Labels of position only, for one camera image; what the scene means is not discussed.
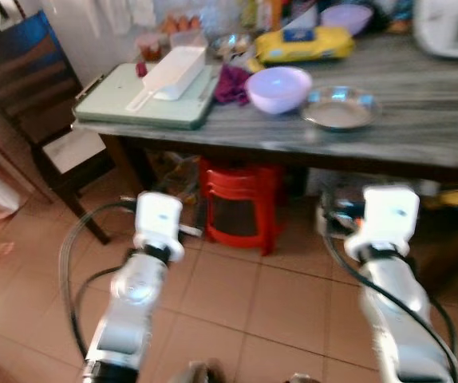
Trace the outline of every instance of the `purple cloth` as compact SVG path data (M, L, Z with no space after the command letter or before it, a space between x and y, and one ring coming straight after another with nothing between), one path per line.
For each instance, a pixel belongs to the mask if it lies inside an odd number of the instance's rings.
M241 68L224 65L215 89L215 99L223 104L232 101L237 101L240 105L248 104L245 82L250 76Z

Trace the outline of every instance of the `purple bowl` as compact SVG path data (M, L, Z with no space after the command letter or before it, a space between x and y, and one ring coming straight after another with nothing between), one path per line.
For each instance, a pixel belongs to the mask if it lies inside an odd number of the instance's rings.
M312 78L292 66L264 69L245 84L247 95L257 109L279 114L297 108L308 96Z
M373 16L373 10L357 4L331 6L322 12L322 26L344 26L353 36L361 32Z

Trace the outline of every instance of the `bowl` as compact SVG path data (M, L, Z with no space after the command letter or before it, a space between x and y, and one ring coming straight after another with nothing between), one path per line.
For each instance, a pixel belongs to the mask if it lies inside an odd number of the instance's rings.
M312 77L292 66L264 69L251 76L245 84L252 104L269 114L297 108L309 95Z
M361 32L373 16L373 10L357 4L331 6L322 12L322 26L343 26L353 36Z
M348 132L367 126L381 114L369 92L349 86L313 89L302 106L302 117L320 128Z
M249 34L228 34L217 38L211 43L211 49L217 57L224 61L234 55L245 53L252 46L252 37Z

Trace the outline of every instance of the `red stool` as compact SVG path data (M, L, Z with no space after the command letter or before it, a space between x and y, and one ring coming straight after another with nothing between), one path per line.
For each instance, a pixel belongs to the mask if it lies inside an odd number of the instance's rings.
M272 166L221 168L202 159L199 163L201 194L207 198L206 236L233 247L261 247L261 254L274 250L278 227L275 222L275 198L282 181L282 169ZM231 235L217 230L214 223L213 196L233 201L250 200L254 204L257 234Z

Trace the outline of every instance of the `light green cutting board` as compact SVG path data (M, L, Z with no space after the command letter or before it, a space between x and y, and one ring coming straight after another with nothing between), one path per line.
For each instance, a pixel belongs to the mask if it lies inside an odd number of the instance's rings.
M219 79L213 73L219 71L218 67L206 65L179 100L152 98L139 111L132 113L125 107L142 90L142 80L136 75L135 64L121 64L78 102L73 113L83 121L142 124L142 128L151 125L196 129L204 123Z

